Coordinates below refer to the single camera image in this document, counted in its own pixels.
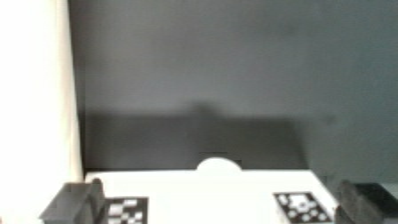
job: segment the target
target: gray backdrop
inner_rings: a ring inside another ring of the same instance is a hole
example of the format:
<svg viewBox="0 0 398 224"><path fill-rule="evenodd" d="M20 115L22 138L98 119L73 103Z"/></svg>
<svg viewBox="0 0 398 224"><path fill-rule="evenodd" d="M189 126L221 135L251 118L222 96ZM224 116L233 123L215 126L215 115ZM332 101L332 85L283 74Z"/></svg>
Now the gray backdrop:
<svg viewBox="0 0 398 224"><path fill-rule="evenodd" d="M398 2L71 0L80 110L295 121L311 169L398 181Z"/></svg>

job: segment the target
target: white object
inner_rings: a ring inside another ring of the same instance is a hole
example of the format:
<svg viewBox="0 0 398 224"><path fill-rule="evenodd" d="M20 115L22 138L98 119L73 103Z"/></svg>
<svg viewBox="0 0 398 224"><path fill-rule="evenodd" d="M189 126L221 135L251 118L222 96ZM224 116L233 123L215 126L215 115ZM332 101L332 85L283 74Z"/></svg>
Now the white object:
<svg viewBox="0 0 398 224"><path fill-rule="evenodd" d="M151 224L279 224L276 192L311 192L332 217L338 203L311 170L208 172L206 164L197 171L96 172L86 181L101 179L107 197L149 197Z"/></svg>

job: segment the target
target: white surface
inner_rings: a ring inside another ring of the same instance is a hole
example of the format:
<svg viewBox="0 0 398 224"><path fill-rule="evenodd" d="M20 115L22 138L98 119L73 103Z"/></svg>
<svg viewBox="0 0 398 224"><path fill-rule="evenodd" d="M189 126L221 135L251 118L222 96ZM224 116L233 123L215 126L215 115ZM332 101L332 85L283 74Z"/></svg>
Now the white surface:
<svg viewBox="0 0 398 224"><path fill-rule="evenodd" d="M311 191L332 217L336 200L311 171L96 172L107 197L149 197L149 224L281 223L274 192Z"/></svg>
<svg viewBox="0 0 398 224"><path fill-rule="evenodd" d="M32 224L82 181L68 1L2 1L0 21L0 217Z"/></svg>

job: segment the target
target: black object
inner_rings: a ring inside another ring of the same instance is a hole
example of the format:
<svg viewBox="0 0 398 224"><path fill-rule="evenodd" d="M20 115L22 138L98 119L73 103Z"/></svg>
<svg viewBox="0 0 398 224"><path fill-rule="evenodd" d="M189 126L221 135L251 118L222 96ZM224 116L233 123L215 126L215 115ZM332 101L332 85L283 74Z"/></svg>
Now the black object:
<svg viewBox="0 0 398 224"><path fill-rule="evenodd" d="M356 224L356 222L352 221L352 219L345 213L341 206L336 209L334 222L340 224Z"/></svg>
<svg viewBox="0 0 398 224"><path fill-rule="evenodd" d="M343 181L340 193L341 208L354 223L398 224L398 200L380 184Z"/></svg>
<svg viewBox="0 0 398 224"><path fill-rule="evenodd" d="M66 183L41 214L45 224L94 224L107 207L101 181Z"/></svg>

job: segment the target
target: white wall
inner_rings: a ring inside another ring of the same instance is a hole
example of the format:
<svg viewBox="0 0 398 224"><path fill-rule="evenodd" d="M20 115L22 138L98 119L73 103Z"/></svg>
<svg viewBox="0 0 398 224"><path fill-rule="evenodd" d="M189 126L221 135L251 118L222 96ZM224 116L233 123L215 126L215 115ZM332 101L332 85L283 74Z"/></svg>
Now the white wall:
<svg viewBox="0 0 398 224"><path fill-rule="evenodd" d="M0 21L0 217L22 224L82 180L66 1L2 2Z"/></svg>

